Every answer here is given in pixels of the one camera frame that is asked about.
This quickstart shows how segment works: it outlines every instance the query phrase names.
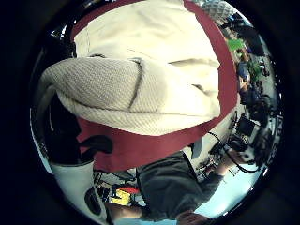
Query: hand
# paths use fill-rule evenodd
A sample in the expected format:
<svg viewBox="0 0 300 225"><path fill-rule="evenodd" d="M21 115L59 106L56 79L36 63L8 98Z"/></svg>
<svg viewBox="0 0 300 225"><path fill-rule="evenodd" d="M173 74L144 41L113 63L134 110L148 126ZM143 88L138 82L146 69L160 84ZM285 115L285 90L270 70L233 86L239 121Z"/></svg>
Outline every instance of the hand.
<svg viewBox="0 0 300 225"><path fill-rule="evenodd" d="M246 162L242 159L241 155L237 151L230 149L227 153L233 158L233 160L237 164L246 164ZM225 167L229 169L232 166L235 166L235 163L232 161L231 158L229 158L229 156L226 153L220 163L222 163Z"/></svg>
<svg viewBox="0 0 300 225"><path fill-rule="evenodd" d="M177 225L200 225L207 220L207 217L195 214L192 210L187 210L179 214L176 219Z"/></svg>
<svg viewBox="0 0 300 225"><path fill-rule="evenodd" d="M229 150L228 154L233 158L233 160L238 164L245 164L246 162L242 159L240 154L234 150ZM224 176L226 172L232 167L235 166L235 163L227 156L224 155L222 160L219 162L215 169L215 173Z"/></svg>

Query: cable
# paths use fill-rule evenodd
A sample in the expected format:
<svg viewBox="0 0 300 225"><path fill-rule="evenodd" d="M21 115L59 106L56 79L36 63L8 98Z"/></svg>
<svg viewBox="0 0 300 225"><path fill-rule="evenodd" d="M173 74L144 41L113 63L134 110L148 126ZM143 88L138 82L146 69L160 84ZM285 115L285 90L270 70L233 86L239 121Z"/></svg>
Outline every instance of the cable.
<svg viewBox="0 0 300 225"><path fill-rule="evenodd" d="M213 133L213 132L207 132L207 133L209 133L210 135L213 135L216 139L217 139L217 141L220 143L221 142L221 140L220 140L220 138L218 137L218 135L217 134L215 134L215 133Z"/></svg>
<svg viewBox="0 0 300 225"><path fill-rule="evenodd" d="M213 135L213 136L217 139L218 143L221 142L221 140L220 140L220 138L218 137L217 134L215 134L215 133L213 133L213 132L207 132L207 133L209 133L210 135ZM226 155L231 159L231 161L234 162L234 164L237 166L237 168L240 169L240 170L241 170L242 172L244 172L244 173L255 173L255 172L257 172L257 171L259 171L259 170L261 169L261 168L258 168L258 169L255 170L255 171L247 170L247 169L245 169L244 167L241 167L241 166L240 166L240 165L232 158L232 156L228 153L228 150L225 150L225 153L226 153Z"/></svg>
<svg viewBox="0 0 300 225"><path fill-rule="evenodd" d="M228 153L228 150L225 150L225 153L226 155L231 159L232 162L234 162L234 164L237 166L238 169L240 169L242 172L244 173L255 173L257 171L259 171L261 168L258 168L257 170L255 171L250 171L250 170L247 170L245 169L244 167L241 167L233 158L232 156Z"/></svg>

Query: person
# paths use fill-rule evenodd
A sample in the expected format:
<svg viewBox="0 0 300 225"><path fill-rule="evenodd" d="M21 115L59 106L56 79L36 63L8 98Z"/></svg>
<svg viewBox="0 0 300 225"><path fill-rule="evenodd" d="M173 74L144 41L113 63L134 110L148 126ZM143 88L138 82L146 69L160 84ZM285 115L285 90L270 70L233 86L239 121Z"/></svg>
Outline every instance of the person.
<svg viewBox="0 0 300 225"><path fill-rule="evenodd" d="M230 150L231 157L245 163L240 155ZM139 218L145 221L172 219L177 225L204 224L210 218L194 213L214 195L227 171L234 166L224 155L216 169L202 182L197 177L182 151L137 168L138 183L146 206L117 205L106 202L112 220Z"/></svg>

